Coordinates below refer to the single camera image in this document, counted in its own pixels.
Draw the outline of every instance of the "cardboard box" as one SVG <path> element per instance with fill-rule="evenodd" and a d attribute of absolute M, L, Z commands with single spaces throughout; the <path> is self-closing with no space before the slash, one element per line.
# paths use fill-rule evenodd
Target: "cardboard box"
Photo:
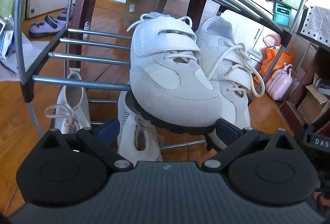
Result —
<path fill-rule="evenodd" d="M 140 20 L 143 13 L 154 12 L 159 0 L 126 0 L 123 25 L 130 26 Z"/>
<path fill-rule="evenodd" d="M 324 94 L 317 91 L 315 82 L 318 75 L 314 74 L 313 84 L 306 86 L 308 93 L 298 107 L 298 111 L 308 124 L 313 124 L 320 119 L 330 108 L 330 100 Z"/>

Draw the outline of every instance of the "black rubber sole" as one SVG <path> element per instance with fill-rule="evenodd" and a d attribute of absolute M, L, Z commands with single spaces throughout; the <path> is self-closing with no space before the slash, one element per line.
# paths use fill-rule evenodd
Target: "black rubber sole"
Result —
<path fill-rule="evenodd" d="M 44 32 L 44 33 L 33 33 L 33 32 L 30 32 L 29 31 L 29 37 L 30 38 L 33 38 L 33 39 L 40 39 L 40 38 L 45 38 L 45 37 L 49 37 L 49 36 L 54 36 L 58 33 L 59 31 L 57 32 Z"/>
<path fill-rule="evenodd" d="M 205 134 L 204 136 L 207 143 L 206 149 L 208 151 L 212 149 L 216 150 L 217 152 L 223 151 L 223 149 L 219 148 L 215 143 L 213 143 L 212 139 L 209 137 L 208 134 Z"/>
<path fill-rule="evenodd" d="M 132 94 L 132 98 L 133 98 L 135 108 L 137 109 L 138 112 L 140 112 L 141 116 L 144 119 L 150 121 L 151 124 L 153 124 L 154 126 L 156 126 L 158 128 L 167 129 L 172 133 L 177 133 L 177 134 L 188 133 L 191 135 L 201 135 L 201 134 L 205 135 L 205 134 L 213 132 L 213 130 L 216 127 L 215 124 L 212 126 L 208 126 L 208 127 L 186 127 L 186 126 L 175 125 L 175 124 L 171 124 L 171 123 L 162 121 L 162 120 L 154 117 L 153 115 L 149 114 L 148 112 L 146 112 L 136 101 L 134 94 Z"/>

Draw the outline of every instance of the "pink bag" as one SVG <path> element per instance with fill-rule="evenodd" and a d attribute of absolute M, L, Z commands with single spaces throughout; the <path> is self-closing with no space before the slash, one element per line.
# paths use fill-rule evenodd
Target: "pink bag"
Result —
<path fill-rule="evenodd" d="M 290 69 L 288 74 L 287 69 L 289 67 L 292 67 L 292 65 L 284 63 L 284 68 L 276 70 L 266 83 L 266 91 L 274 100 L 283 98 L 292 84 L 291 73 L 293 70 Z"/>

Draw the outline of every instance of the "velcro strap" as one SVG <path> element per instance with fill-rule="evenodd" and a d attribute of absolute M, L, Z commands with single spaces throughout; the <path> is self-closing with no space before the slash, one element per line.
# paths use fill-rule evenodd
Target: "velcro strap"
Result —
<path fill-rule="evenodd" d="M 54 21 L 52 20 L 52 18 L 49 15 L 45 16 L 45 22 L 47 24 L 49 24 L 53 29 L 57 28 L 57 24 L 54 23 Z"/>
<path fill-rule="evenodd" d="M 189 25 L 169 17 L 146 21 L 138 25 L 133 34 L 134 51 L 140 57 L 171 50 L 200 52 L 195 41 Z"/>
<path fill-rule="evenodd" d="M 236 68 L 233 70 L 230 70 L 227 73 L 224 74 L 218 74 L 213 76 L 219 79 L 227 79 L 230 80 L 232 82 L 235 82 L 237 84 L 239 84 L 240 86 L 244 87 L 247 91 L 251 90 L 251 77 L 250 74 L 245 71 L 242 70 L 240 68 Z"/>

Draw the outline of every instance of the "white paper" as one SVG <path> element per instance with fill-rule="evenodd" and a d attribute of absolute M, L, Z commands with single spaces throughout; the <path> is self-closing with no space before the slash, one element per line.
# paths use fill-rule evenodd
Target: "white paper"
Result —
<path fill-rule="evenodd" d="M 29 41 L 28 38 L 22 33 L 23 57 L 26 71 L 48 43 L 48 41 Z M 7 70 L 0 64 L 0 81 L 19 81 L 15 46 L 13 46 L 7 59 L 1 59 L 1 62 L 13 72 Z"/>

